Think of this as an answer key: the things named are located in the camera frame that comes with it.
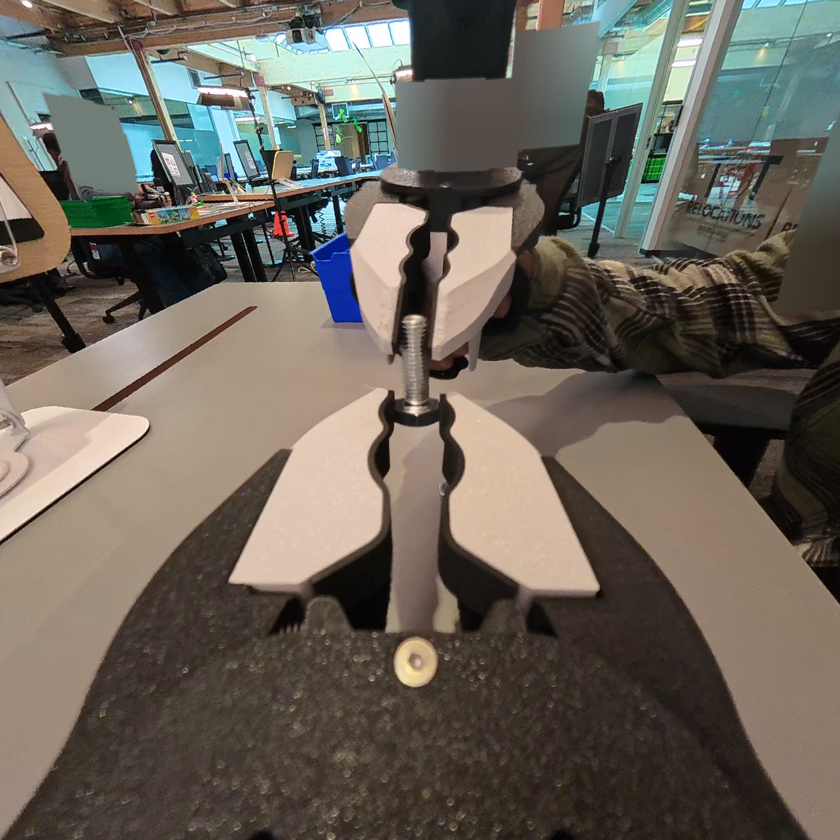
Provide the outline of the printed cardboard moving box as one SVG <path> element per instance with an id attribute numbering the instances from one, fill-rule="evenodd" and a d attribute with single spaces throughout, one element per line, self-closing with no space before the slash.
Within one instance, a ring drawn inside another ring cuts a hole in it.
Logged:
<path id="1" fill-rule="evenodd" d="M 671 218 L 667 246 L 724 256 L 796 230 L 828 138 L 697 147 Z"/>

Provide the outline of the silver hex bolt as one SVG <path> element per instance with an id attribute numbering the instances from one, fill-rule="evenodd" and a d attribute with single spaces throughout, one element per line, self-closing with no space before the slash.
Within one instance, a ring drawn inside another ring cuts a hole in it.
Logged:
<path id="1" fill-rule="evenodd" d="M 420 314 L 407 314 L 400 331 L 402 396 L 395 401 L 395 421 L 411 427 L 435 424 L 439 400 L 431 396 L 426 346 L 427 320 Z"/>

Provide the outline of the blue divided plastic bin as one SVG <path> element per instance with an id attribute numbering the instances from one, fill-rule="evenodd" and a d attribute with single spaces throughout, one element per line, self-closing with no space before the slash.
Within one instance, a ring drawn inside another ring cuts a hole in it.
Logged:
<path id="1" fill-rule="evenodd" d="M 331 319 L 336 323 L 362 323 L 354 294 L 350 241 L 340 234 L 311 252 Z"/>

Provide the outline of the white tablet stand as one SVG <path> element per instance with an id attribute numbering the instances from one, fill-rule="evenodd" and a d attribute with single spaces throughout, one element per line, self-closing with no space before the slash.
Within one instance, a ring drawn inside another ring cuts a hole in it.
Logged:
<path id="1" fill-rule="evenodd" d="M 19 412 L 1 384 L 1 541 L 136 445 L 142 416 L 44 406 Z"/>

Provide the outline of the long wooden desk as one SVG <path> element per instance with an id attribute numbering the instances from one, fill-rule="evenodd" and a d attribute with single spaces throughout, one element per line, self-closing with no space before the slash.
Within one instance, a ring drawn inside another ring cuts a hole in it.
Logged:
<path id="1" fill-rule="evenodd" d="M 210 245 L 230 239 L 245 282 L 267 282 L 266 268 L 256 243 L 255 229 L 267 226 L 275 211 L 271 201 L 210 203 L 198 208 L 198 218 L 157 225 L 124 224 L 114 227 L 72 228 L 71 247 L 81 243 L 112 244 L 131 253 L 144 240 L 176 236 L 183 246 Z"/>

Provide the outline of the black monitor on stand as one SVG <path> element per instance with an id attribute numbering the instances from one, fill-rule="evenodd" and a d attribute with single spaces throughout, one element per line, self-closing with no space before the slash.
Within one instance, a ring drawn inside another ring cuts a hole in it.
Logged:
<path id="1" fill-rule="evenodd" d="M 624 193 L 643 109 L 643 103 L 639 102 L 589 118 L 577 185 L 577 208 L 581 211 L 597 205 L 587 249 L 590 259 L 596 257 L 600 248 L 606 202 Z"/>

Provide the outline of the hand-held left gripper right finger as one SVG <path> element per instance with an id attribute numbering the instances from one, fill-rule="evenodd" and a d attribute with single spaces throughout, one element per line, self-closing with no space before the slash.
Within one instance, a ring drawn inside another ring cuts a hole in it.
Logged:
<path id="1" fill-rule="evenodd" d="M 539 451 L 459 394 L 440 399 L 444 491 L 438 572 L 468 611 L 591 599 L 600 584 Z"/>

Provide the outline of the person's right hand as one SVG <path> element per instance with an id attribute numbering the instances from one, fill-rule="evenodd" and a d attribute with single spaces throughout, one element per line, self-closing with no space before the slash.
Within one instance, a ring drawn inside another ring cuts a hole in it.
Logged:
<path id="1" fill-rule="evenodd" d="M 488 321 L 488 329 L 503 331 L 510 330 L 516 325 L 522 313 L 527 309 L 530 285 L 529 269 L 523 260 L 519 259 L 513 272 L 511 287 Z"/>

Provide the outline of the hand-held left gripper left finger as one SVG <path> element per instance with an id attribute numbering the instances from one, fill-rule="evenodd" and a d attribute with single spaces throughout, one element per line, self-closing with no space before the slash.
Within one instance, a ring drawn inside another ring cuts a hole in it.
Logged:
<path id="1" fill-rule="evenodd" d="M 231 585 L 330 596 L 359 612 L 389 588 L 393 392 L 376 388 L 293 445 L 229 575 Z"/>

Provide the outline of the green plastic bin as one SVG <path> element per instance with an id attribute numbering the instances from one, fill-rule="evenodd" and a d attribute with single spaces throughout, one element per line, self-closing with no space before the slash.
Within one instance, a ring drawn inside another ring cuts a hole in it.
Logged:
<path id="1" fill-rule="evenodd" d="M 133 210 L 128 198 L 94 196 L 89 200 L 59 201 L 70 228 L 113 228 L 133 224 Z"/>

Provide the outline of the wooden board on tripod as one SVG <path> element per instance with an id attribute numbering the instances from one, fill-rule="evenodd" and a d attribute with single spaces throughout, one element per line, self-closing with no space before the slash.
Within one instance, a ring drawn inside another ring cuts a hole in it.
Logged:
<path id="1" fill-rule="evenodd" d="M 268 184 L 266 194 L 271 195 L 274 212 L 286 212 L 290 224 L 297 230 L 297 237 L 286 241 L 282 239 L 283 253 L 273 280 L 278 280 L 286 267 L 290 271 L 291 278 L 295 279 L 301 270 L 311 271 L 312 267 L 309 256 L 306 217 L 302 212 L 301 205 L 290 198 L 280 198 L 280 192 L 288 192 L 296 184 L 291 179 L 294 153 L 283 150 L 262 150 L 262 154 L 265 158 L 270 158 L 269 162 L 266 163 Z"/>

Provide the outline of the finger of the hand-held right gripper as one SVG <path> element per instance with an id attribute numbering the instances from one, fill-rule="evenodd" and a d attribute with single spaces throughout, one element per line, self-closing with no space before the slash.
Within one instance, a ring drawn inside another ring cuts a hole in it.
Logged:
<path id="1" fill-rule="evenodd" d="M 426 355 L 447 358 L 478 340 L 508 294 L 517 257 L 511 208 L 425 210 L 429 248 L 422 262 Z"/>
<path id="2" fill-rule="evenodd" d="M 352 244 L 353 281 L 364 326 L 377 349 L 391 358 L 397 349 L 397 316 L 406 287 L 411 238 L 428 212 L 407 203 L 377 203 Z"/>

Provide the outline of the person's plaid shirt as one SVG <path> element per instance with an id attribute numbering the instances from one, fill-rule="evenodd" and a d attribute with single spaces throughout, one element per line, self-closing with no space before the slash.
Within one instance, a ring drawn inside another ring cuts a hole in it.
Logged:
<path id="1" fill-rule="evenodd" d="M 767 511 L 804 562 L 839 565 L 839 348 L 799 394 Z"/>

